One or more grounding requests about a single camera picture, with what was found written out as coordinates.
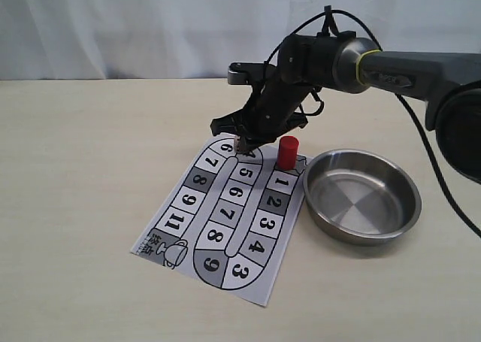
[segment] metal bowl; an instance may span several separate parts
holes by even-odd
[[[389,160],[363,150],[332,150],[304,172],[310,215],[328,235],[374,246],[399,237],[421,213],[411,178]]]

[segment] printed number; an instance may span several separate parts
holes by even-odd
[[[182,201],[184,204],[193,205],[197,201],[197,198],[194,195],[185,194]]]
[[[268,204],[273,205],[275,207],[280,207],[280,205],[282,204],[282,201],[279,198],[274,199],[274,198],[272,198],[271,195],[269,195]]]
[[[205,183],[207,183],[207,178],[197,174],[194,177],[194,183],[204,185]]]
[[[252,175],[253,175],[253,171],[250,171],[249,169],[242,168],[242,169],[239,170],[239,174],[240,174],[242,177],[249,177],[249,178],[251,178]]]
[[[207,233],[207,239],[209,241],[216,241],[220,242],[224,238],[222,232],[218,232],[215,229],[211,229],[209,233]]]
[[[234,148],[232,145],[223,144],[220,146],[220,149],[224,150],[225,152],[231,152]]]
[[[265,251],[264,247],[259,241],[256,241],[254,244],[251,244],[249,246],[249,250],[252,250],[253,252],[260,252],[260,253],[263,253]]]
[[[242,189],[236,186],[233,186],[228,192],[233,197],[241,197],[243,195]]]
[[[173,224],[171,223],[171,219],[176,220],[178,222],[183,222],[183,216],[176,216],[174,213],[168,218],[166,222],[166,227],[171,227],[173,229],[179,230],[180,224]]]
[[[207,258],[204,261],[204,268],[208,270],[209,272],[215,272],[217,269],[219,269],[220,263],[217,259],[210,259]]]
[[[289,182],[287,180],[282,180],[282,179],[279,179],[279,178],[276,179],[276,183],[283,184],[284,186],[289,185]]]
[[[232,275],[234,277],[240,277],[242,279],[244,278],[247,278],[247,276],[249,275],[249,268],[248,267],[244,267],[243,270],[241,270],[241,265],[239,265],[238,263],[232,268]]]
[[[233,210],[231,210],[231,213],[227,213],[227,210],[225,210],[224,208],[220,209],[220,213],[224,214],[229,219],[234,218],[234,214],[235,214],[235,212]]]
[[[217,163],[219,162],[217,159],[214,159],[213,161],[211,161],[209,158],[206,158],[205,161],[207,163],[209,163],[210,165],[212,165],[213,167],[215,167],[217,165]]]
[[[261,219],[261,228],[272,229],[273,227],[276,226],[276,223],[273,220],[271,220],[269,223],[266,223],[267,220],[268,220],[267,218]]]
[[[256,155],[254,154],[254,152],[251,150],[250,152],[247,152],[244,154],[245,156],[250,156],[251,158],[255,158]]]

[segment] white backdrop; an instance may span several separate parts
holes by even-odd
[[[481,0],[0,0],[0,79],[224,77],[324,5],[385,50],[481,50]]]

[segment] wooden table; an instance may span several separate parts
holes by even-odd
[[[129,253],[210,120],[249,93],[225,80],[0,83],[0,340],[478,341],[481,241],[386,92],[323,91],[323,114],[293,135],[303,154],[361,148],[413,178],[422,215],[399,242],[339,244],[304,205],[266,308]],[[479,225],[481,186],[440,163]]]

